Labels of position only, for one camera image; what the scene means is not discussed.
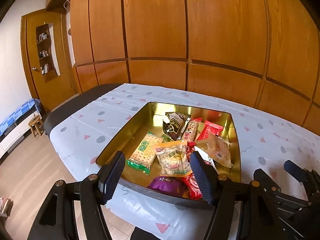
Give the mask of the purple snack packet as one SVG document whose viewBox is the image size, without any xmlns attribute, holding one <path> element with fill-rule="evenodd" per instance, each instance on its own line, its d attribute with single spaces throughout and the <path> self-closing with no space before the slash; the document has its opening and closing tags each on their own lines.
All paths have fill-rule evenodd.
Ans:
<svg viewBox="0 0 320 240">
<path fill-rule="evenodd" d="M 149 184 L 148 189 L 175 197 L 182 197 L 186 191 L 184 184 L 179 179 L 166 176 L 156 177 Z"/>
</svg>

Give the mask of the white patterned tablecloth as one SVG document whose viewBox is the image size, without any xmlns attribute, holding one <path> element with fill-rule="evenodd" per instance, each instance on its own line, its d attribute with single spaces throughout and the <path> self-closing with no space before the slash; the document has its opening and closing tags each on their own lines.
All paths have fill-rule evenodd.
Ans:
<svg viewBox="0 0 320 240">
<path fill-rule="evenodd" d="M 301 183 L 284 171 L 286 160 L 319 170 L 319 136 L 274 115 L 231 101 L 182 90 L 123 84 L 76 106 L 66 105 L 67 118 L 50 132 L 57 154 L 76 180 L 96 173 L 95 163 L 116 133 L 148 102 L 196 106 L 232 115 L 240 143 L 241 179 L 247 183 L 261 168 L 292 196 L 305 199 Z M 201 239 L 211 212 L 153 199 L 118 185 L 107 208 L 160 239 Z"/>
</svg>

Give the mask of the wooden wall cabinet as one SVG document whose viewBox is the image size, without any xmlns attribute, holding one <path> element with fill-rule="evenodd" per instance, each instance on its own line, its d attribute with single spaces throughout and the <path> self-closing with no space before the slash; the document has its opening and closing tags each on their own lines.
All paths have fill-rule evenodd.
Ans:
<svg viewBox="0 0 320 240">
<path fill-rule="evenodd" d="M 319 133 L 319 28 L 300 0 L 47 0 L 70 6 L 80 92 L 212 95 Z"/>
</svg>

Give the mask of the red white candy packet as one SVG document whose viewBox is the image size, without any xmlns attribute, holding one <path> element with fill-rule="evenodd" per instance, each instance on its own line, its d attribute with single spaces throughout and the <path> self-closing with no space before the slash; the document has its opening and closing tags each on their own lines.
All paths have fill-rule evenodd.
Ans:
<svg viewBox="0 0 320 240">
<path fill-rule="evenodd" d="M 186 155 L 188 161 L 190 161 L 190 155 L 195 151 L 195 142 L 187 142 Z M 193 172 L 191 174 L 181 178 L 181 181 L 188 188 L 189 198 L 192 200 L 199 200 L 202 198 L 201 190 L 196 182 Z"/>
</svg>

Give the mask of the yellow seed snack bag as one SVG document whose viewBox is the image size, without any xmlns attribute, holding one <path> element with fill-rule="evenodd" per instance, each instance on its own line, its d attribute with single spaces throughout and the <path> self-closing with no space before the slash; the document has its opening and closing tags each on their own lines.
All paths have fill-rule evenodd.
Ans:
<svg viewBox="0 0 320 240">
<path fill-rule="evenodd" d="M 180 178 L 192 173 L 187 158 L 187 146 L 188 142 L 184 140 L 154 145 L 153 148 L 161 166 L 161 176 Z"/>
</svg>

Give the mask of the wooden door with niche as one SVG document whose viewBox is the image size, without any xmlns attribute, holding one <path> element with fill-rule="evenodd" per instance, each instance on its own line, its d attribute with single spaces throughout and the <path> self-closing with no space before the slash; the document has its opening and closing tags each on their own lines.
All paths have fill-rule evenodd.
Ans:
<svg viewBox="0 0 320 240">
<path fill-rule="evenodd" d="M 31 97 L 50 112 L 78 91 L 72 73 L 66 14 L 44 9 L 21 17 L 21 54 Z"/>
</svg>

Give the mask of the red snack packet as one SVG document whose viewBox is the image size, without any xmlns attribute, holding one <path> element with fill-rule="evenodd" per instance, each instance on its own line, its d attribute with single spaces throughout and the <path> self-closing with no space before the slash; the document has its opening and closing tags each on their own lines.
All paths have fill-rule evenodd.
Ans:
<svg viewBox="0 0 320 240">
<path fill-rule="evenodd" d="M 223 126 L 206 120 L 205 122 L 199 123 L 195 140 L 208 139 L 210 133 L 220 136 L 223 129 Z"/>
</svg>

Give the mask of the black chocolate snack packet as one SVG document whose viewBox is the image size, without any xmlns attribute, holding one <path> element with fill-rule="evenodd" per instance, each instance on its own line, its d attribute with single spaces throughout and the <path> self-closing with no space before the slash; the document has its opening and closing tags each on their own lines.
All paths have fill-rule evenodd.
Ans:
<svg viewBox="0 0 320 240">
<path fill-rule="evenodd" d="M 176 141 L 182 133 L 189 116 L 177 112 L 166 112 L 163 117 L 163 133 Z"/>
</svg>

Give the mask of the blue checkered bench cushion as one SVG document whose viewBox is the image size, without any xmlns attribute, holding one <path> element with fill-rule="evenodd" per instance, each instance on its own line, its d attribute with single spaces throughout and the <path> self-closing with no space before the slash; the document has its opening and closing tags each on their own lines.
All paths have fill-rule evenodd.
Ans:
<svg viewBox="0 0 320 240">
<path fill-rule="evenodd" d="M 39 99 L 29 99 L 27 102 L 22 104 L 18 109 L 16 109 L 13 113 L 11 113 L 8 117 L 6 117 L 1 122 L 1 135 L 12 125 L 14 124 L 22 115 L 27 113 L 27 111 L 31 110 L 33 107 L 40 112 L 40 104 L 41 101 Z"/>
</svg>

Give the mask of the gold tin box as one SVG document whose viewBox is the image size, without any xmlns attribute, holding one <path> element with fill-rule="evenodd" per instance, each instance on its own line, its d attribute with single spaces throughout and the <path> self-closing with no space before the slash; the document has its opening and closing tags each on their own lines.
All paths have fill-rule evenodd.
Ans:
<svg viewBox="0 0 320 240">
<path fill-rule="evenodd" d="M 190 116 L 191 118 L 201 118 L 202 121 L 210 121 L 222 126 L 223 131 L 220 135 L 223 139 L 229 142 L 233 167 L 227 168 L 220 164 L 216 164 L 216 168 L 219 174 L 228 176 L 232 181 L 240 182 L 240 148 L 231 114 L 215 109 L 185 105 L 174 105 L 160 102 L 147 103 L 111 139 L 97 157 L 95 161 L 96 164 L 98 166 L 108 164 L 117 151 L 123 152 L 125 158 L 128 159 L 148 132 L 151 132 L 157 137 L 167 139 L 162 128 L 163 116 L 167 112 L 182 113 Z M 160 175 L 160 172 L 161 166 L 157 160 L 155 160 L 151 165 L 149 173 L 125 166 L 121 174 L 119 184 L 132 189 L 139 196 L 148 196 L 161 202 L 195 209 L 205 209 L 208 207 L 207 202 L 204 200 L 189 199 L 187 192 L 184 192 L 182 197 L 175 197 L 148 189 L 150 183 L 154 178 Z"/>
</svg>

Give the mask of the green cracker packet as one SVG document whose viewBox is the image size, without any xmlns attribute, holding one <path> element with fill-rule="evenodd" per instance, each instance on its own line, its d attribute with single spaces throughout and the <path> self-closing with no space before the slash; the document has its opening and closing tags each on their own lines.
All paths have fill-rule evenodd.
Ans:
<svg viewBox="0 0 320 240">
<path fill-rule="evenodd" d="M 146 133 L 134 152 L 127 159 L 127 165 L 146 174 L 150 173 L 152 164 L 156 158 L 155 145 L 163 142 L 162 137 L 158 137 L 151 132 Z"/>
</svg>

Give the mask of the clear bread packet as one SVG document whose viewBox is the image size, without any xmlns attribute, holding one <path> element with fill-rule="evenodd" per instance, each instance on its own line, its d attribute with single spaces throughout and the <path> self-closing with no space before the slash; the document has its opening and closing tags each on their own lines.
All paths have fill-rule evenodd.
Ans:
<svg viewBox="0 0 320 240">
<path fill-rule="evenodd" d="M 206 145 L 205 152 L 220 165 L 227 168 L 233 167 L 229 142 L 225 139 L 209 132 L 207 139 L 197 140 L 195 143 L 198 147 Z"/>
</svg>

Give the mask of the small wooden stool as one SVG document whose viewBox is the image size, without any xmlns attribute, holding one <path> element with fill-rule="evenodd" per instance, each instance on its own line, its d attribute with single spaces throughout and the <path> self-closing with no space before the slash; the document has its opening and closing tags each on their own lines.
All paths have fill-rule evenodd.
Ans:
<svg viewBox="0 0 320 240">
<path fill-rule="evenodd" d="M 35 115 L 29 122 L 28 126 L 31 130 L 31 133 L 33 134 L 34 137 L 37 135 L 42 135 L 43 134 L 43 121 L 40 115 Z"/>
</svg>

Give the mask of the red striped biscuit packet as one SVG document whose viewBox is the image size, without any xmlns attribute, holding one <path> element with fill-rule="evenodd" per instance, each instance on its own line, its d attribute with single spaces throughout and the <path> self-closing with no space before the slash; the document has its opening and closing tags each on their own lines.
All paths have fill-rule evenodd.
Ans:
<svg viewBox="0 0 320 240">
<path fill-rule="evenodd" d="M 194 141 L 197 135 L 199 123 L 201 123 L 201 121 L 202 118 L 191 119 L 182 134 L 181 140 L 188 142 Z"/>
</svg>

